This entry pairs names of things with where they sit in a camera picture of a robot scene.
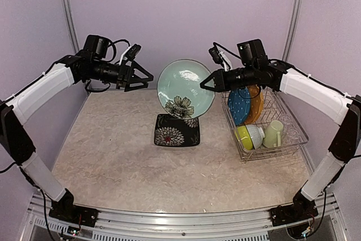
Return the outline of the black square floral plate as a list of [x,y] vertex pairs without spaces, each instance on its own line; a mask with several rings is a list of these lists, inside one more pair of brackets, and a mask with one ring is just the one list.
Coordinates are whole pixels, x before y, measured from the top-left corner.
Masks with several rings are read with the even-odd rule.
[[169,114],[157,115],[154,144],[163,147],[192,147],[199,145],[199,119],[182,120]]

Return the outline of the orange polka dot plate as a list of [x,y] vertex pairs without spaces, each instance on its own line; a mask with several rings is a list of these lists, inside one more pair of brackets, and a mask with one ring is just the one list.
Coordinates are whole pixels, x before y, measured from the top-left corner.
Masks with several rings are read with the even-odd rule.
[[248,90],[251,99],[250,99],[249,115],[244,121],[244,124],[246,125],[253,124],[259,119],[263,111],[263,105],[265,101],[262,90],[258,86],[256,85],[248,86]]

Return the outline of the light green floral plate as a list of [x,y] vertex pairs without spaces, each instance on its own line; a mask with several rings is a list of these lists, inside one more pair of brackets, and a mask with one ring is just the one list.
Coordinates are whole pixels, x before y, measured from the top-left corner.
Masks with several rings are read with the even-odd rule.
[[171,116],[194,119],[205,114],[215,93],[200,87],[210,70],[192,59],[179,59],[168,64],[157,80],[157,95],[162,108]]

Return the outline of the blue polka dot plate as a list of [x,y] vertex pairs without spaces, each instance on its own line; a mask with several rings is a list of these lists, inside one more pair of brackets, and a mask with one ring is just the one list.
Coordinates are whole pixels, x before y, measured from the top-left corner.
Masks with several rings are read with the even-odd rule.
[[250,92],[247,88],[231,90],[227,100],[228,109],[236,126],[244,123],[250,112]]

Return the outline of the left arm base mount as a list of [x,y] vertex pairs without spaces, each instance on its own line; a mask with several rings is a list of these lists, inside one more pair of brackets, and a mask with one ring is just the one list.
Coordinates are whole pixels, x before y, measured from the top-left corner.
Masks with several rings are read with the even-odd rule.
[[49,212],[50,217],[61,221],[77,224],[80,226],[95,227],[99,211],[95,208],[75,205],[69,213],[52,208]]

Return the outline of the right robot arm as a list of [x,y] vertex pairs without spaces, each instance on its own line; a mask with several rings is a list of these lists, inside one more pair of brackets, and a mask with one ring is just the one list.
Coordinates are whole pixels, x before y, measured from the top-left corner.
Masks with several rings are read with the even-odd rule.
[[270,209],[274,226],[317,216],[315,199],[338,179],[360,144],[360,96],[351,97],[290,63],[269,59],[259,39],[237,44],[241,68],[233,69],[219,48],[221,46],[214,43],[209,54],[222,68],[203,80],[201,88],[221,93],[251,85],[268,87],[316,108],[339,126],[326,156],[295,194],[292,203]]

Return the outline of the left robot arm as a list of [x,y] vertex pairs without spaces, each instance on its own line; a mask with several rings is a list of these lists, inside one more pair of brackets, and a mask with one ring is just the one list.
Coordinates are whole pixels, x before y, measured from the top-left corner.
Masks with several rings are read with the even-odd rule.
[[109,47],[116,52],[116,45],[110,39],[88,35],[77,54],[54,62],[37,79],[1,102],[1,145],[28,182],[51,199],[50,217],[63,221],[77,223],[87,216],[95,218],[98,211],[74,204],[72,193],[37,155],[24,124],[55,95],[80,81],[98,80],[125,91],[147,88],[153,75],[135,61],[141,46],[128,47],[116,64],[105,59]]

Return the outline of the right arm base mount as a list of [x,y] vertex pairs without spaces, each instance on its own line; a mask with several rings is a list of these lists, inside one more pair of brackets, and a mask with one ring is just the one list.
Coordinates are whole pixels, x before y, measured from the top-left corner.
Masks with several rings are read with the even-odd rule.
[[269,210],[271,222],[273,227],[295,222],[303,221],[309,218],[316,217],[319,212],[316,207],[311,207],[306,211],[297,211],[293,204],[279,205]]

